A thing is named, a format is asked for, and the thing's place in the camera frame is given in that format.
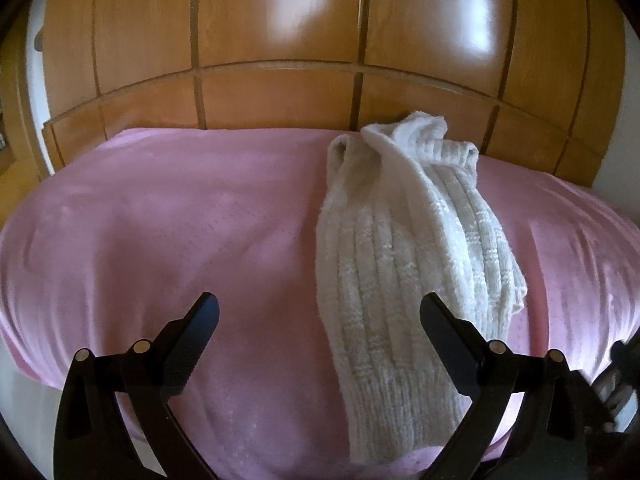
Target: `metal pin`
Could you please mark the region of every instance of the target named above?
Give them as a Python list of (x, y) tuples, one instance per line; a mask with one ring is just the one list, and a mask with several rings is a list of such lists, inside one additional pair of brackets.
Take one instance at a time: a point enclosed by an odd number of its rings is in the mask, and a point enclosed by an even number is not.
[(143, 354), (151, 348), (151, 343), (146, 339), (141, 339), (133, 345), (133, 351), (136, 354)]
[(556, 350), (555, 348), (549, 351), (549, 357), (551, 357), (556, 363), (561, 363), (562, 361), (564, 361), (564, 354), (561, 351)]
[(497, 339), (489, 341), (489, 350), (494, 354), (504, 354), (507, 351), (507, 345)]
[(76, 361), (84, 361), (89, 357), (89, 351), (86, 348), (82, 348), (76, 352), (75, 359)]

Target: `white wall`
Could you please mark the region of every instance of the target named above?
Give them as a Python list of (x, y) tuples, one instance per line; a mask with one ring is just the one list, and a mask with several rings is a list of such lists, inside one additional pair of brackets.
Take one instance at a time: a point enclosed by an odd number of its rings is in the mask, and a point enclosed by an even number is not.
[(625, 44), (620, 110), (593, 190), (640, 225), (640, 40), (626, 18)]
[(27, 86), (29, 89), (29, 104), (31, 105), (31, 116), (36, 129), (40, 151), (44, 156), (44, 161), (53, 174), (53, 164), (49, 158), (49, 152), (42, 136), (42, 127), (51, 118), (49, 113), (49, 103), (47, 101), (47, 91), (44, 86), (44, 62), (42, 53), (34, 48), (34, 40), (38, 31), (44, 25), (44, 11), (47, 0), (32, 0), (29, 9), (29, 22), (27, 24), (26, 67)]

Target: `pink pillowcase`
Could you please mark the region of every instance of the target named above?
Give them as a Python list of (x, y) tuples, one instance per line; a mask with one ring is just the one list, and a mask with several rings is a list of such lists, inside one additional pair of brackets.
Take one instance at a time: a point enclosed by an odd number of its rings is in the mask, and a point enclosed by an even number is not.
[[(318, 317), (314, 229), (327, 130), (128, 130), (44, 181), (0, 234), (0, 333), (20, 369), (62, 388), (75, 351), (125, 351), (203, 290), (222, 315), (172, 409), (227, 479), (384, 478), (348, 460)], [(517, 352), (565, 352), (594, 376), (640, 314), (640, 235), (575, 186), (482, 158), (479, 189), (529, 283)], [(498, 431), (513, 423), (518, 399)], [(499, 449), (498, 442), (494, 452)]]

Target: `pink fabric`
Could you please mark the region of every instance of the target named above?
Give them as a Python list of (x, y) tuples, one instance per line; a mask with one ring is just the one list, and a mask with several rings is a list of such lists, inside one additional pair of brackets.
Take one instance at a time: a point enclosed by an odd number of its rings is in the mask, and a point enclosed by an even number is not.
[[(371, 468), (348, 460), (314, 279), (337, 134), (128, 130), (44, 181), (0, 234), (0, 332), (20, 369), (62, 388), (77, 349), (123, 352), (208, 290), (220, 325), (172, 409), (221, 478), (398, 478), (426, 468), (439, 448)], [(529, 283), (509, 345), (559, 348), (593, 377), (640, 322), (638, 229), (575, 186), (496, 160), (481, 159), (479, 188)]]

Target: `wooden furniture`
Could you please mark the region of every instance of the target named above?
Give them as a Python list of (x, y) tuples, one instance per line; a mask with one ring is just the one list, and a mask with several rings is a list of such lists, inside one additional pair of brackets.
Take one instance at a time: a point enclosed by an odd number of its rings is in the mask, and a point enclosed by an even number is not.
[(355, 130), (421, 109), (589, 186), (624, 72), (613, 0), (48, 0), (58, 168), (124, 128)]

